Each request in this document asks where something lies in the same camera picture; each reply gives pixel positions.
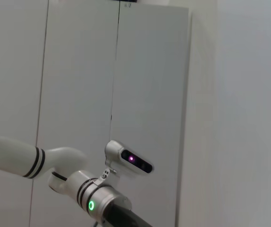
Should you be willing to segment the white panel cabinet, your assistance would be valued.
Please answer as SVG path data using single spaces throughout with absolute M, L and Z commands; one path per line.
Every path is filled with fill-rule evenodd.
M 188 9 L 115 0 L 0 0 L 0 136 L 71 147 L 100 176 L 118 140 L 152 162 L 117 190 L 175 227 Z

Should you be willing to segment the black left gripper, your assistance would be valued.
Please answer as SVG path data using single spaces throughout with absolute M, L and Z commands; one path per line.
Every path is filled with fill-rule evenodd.
M 102 217 L 103 227 L 152 227 L 148 222 L 136 215 L 132 210 L 110 204 Z

